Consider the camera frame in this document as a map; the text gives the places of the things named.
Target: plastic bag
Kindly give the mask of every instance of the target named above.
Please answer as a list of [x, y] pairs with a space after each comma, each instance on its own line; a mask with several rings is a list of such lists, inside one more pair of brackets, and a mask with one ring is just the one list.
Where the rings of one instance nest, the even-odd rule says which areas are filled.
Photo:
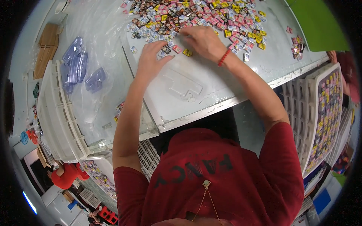
[[72, 43], [81, 37], [81, 50], [88, 53], [85, 76], [72, 86], [71, 94], [74, 116], [83, 130], [94, 129], [103, 99], [122, 71], [122, 45], [131, 18], [122, 13], [121, 4], [122, 0], [75, 0], [69, 5], [67, 40]]

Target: white table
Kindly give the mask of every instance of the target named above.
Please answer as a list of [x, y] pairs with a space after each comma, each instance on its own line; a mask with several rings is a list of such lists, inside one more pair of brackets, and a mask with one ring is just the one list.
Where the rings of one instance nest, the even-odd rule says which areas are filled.
[[[267, 22], [262, 23], [267, 32], [266, 50], [256, 45], [247, 63], [272, 88], [277, 87], [327, 61], [325, 52], [303, 52], [303, 59], [297, 61], [292, 56], [292, 37], [302, 36], [300, 26], [284, 0], [259, 2], [256, 10], [266, 13]], [[286, 32], [287, 26], [293, 28], [293, 34]], [[219, 31], [220, 39], [230, 45], [229, 39]], [[124, 50], [133, 74], [136, 73], [138, 60], [145, 39], [132, 39], [127, 33]], [[174, 43], [182, 49], [189, 48], [180, 37]], [[138, 49], [132, 54], [130, 47]], [[242, 58], [245, 51], [239, 51]], [[225, 69], [203, 59], [197, 54], [187, 57], [174, 51], [176, 57], [169, 62], [150, 84], [144, 97], [145, 103], [160, 132], [182, 126], [210, 114], [232, 107], [245, 97], [241, 86]]]
[[[264, 51], [257, 46], [253, 48], [250, 54], [251, 61], [247, 65], [272, 88], [328, 60], [325, 52], [310, 52], [307, 49], [304, 50], [301, 61], [293, 59], [291, 38], [302, 36], [302, 31], [291, 10], [284, 0], [256, 1], [256, 4], [256, 10], [266, 13], [268, 21], [263, 23], [263, 28], [267, 32], [268, 41]], [[293, 34], [285, 31], [287, 26], [293, 28]], [[224, 44], [231, 44], [222, 32], [219, 33]], [[95, 152], [112, 148], [116, 127], [113, 120], [116, 114], [115, 107], [125, 99], [126, 91], [136, 74], [143, 45], [146, 44], [144, 38], [138, 40], [131, 39], [130, 36], [131, 33], [127, 32], [127, 42], [123, 46], [125, 55], [123, 51], [119, 51], [122, 55], [121, 77], [115, 80], [112, 90], [105, 96], [94, 122], [95, 129], [102, 131], [101, 136], [93, 136], [87, 129], [80, 128], [88, 145], [93, 143], [89, 146]], [[73, 38], [67, 40], [66, 29], [63, 31], [59, 37], [59, 47], [54, 60], [61, 59]], [[180, 38], [176, 37], [174, 42], [185, 48]], [[136, 46], [137, 54], [132, 54], [131, 46]], [[144, 107], [142, 110], [140, 140], [158, 136], [160, 132], [196, 121], [247, 100], [241, 86], [223, 68], [218, 68], [216, 64], [197, 54], [187, 57], [172, 51], [171, 55], [177, 56], [150, 84], [144, 97], [147, 108]], [[187, 95], [180, 95], [188, 90], [191, 91]]]

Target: plastic sheet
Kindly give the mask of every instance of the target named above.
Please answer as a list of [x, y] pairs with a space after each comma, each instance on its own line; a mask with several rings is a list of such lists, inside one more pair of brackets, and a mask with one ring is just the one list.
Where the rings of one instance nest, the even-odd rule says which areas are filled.
[[67, 40], [71, 45], [63, 61], [72, 62], [68, 80], [65, 81], [65, 77], [63, 81], [73, 89], [74, 116], [82, 132], [87, 130], [99, 136], [101, 132], [94, 127], [99, 108], [112, 89], [114, 79], [123, 77], [122, 45], [130, 16], [122, 13], [121, 4], [122, 0], [73, 1], [72, 13], [67, 19]]

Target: small candy package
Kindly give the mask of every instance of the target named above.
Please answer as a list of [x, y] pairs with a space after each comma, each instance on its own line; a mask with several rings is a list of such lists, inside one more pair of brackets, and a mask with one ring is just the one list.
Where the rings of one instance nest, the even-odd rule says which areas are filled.
[[158, 56], [159, 56], [160, 58], [164, 58], [165, 56], [167, 56], [167, 54], [166, 54], [164, 51], [160, 51], [159, 54], [158, 54]]
[[231, 32], [231, 35], [235, 36], [237, 38], [240, 38], [240, 33], [236, 32], [236, 31]]
[[172, 47], [172, 50], [175, 51], [175, 52], [178, 53], [178, 54], [182, 52], [182, 49], [181, 49], [180, 46], [178, 46], [178, 45], [174, 45], [174, 46]]
[[248, 46], [248, 45], [245, 45], [244, 46], [244, 50], [247, 52], [247, 53], [251, 53], [251, 48]]
[[259, 43], [258, 44], [258, 47], [260, 48], [260, 49], [262, 49], [262, 50], [265, 50], [265, 45], [263, 44], [263, 43]]
[[263, 11], [259, 11], [259, 14], [262, 16], [266, 16], [266, 14]]
[[248, 42], [248, 39], [246, 37], [240, 37], [240, 39], [244, 44]]
[[255, 34], [248, 32], [248, 37], [249, 38], [255, 38]]
[[221, 31], [226, 30], [226, 25], [224, 25], [224, 24], [222, 24], [222, 23], [218, 23], [218, 24], [216, 25], [216, 27], [217, 27], [219, 30], [221, 30]]
[[229, 31], [239, 31], [236, 26], [227, 26]]
[[132, 47], [130, 48], [130, 50], [132, 51], [133, 54], [136, 54], [136, 53], [137, 53], [137, 49], [136, 49], [135, 46], [132, 46]]
[[146, 42], [151, 43], [151, 42], [153, 42], [153, 41], [154, 41], [154, 39], [153, 39], [153, 38], [151, 38], [151, 37], [147, 37], [147, 38], [146, 38]]
[[225, 30], [224, 31], [225, 32], [225, 38], [231, 38], [231, 31], [229, 31], [229, 30]]
[[185, 49], [182, 53], [185, 54], [188, 57], [191, 57], [192, 54], [193, 54], [193, 52], [191, 50], [189, 50], [189, 49]]
[[242, 32], [240, 32], [240, 35], [243, 36], [243, 37], [246, 37], [247, 33], [245, 31], [242, 31]]
[[250, 61], [250, 55], [249, 54], [243, 54], [243, 61], [249, 62]]
[[173, 41], [169, 41], [169, 42], [167, 43], [167, 46], [168, 46], [169, 48], [172, 48], [174, 45], [175, 45], [175, 43], [173, 43]]
[[244, 45], [243, 45], [243, 44], [238, 44], [238, 45], [235, 46], [235, 49], [236, 49], [237, 51], [243, 50], [243, 49], [244, 49]]
[[232, 43], [228, 48], [229, 48], [230, 50], [232, 50], [235, 46], [236, 46], [236, 44], [235, 44], [235, 43]]
[[293, 34], [293, 29], [291, 29], [289, 26], [287, 27], [287, 33], [289, 33], [289, 34]]
[[161, 50], [164, 51], [166, 54], [170, 54], [170, 53], [171, 53], [170, 48], [167, 47], [167, 46], [162, 47]]
[[256, 43], [256, 40], [255, 40], [254, 38], [250, 38], [250, 37], [249, 37], [249, 38], [248, 38], [248, 41], [251, 42], [251, 43], [253, 43], [253, 44]]
[[230, 38], [230, 40], [233, 42], [233, 43], [235, 43], [236, 45], [237, 44], [239, 44], [239, 39], [237, 39], [237, 37], [235, 37], [235, 36], [232, 36], [231, 38]]
[[247, 42], [245, 43], [245, 45], [249, 46], [250, 48], [253, 48], [253, 47], [254, 47], [254, 44], [253, 44], [252, 42], [250, 42], [250, 41], [247, 41]]

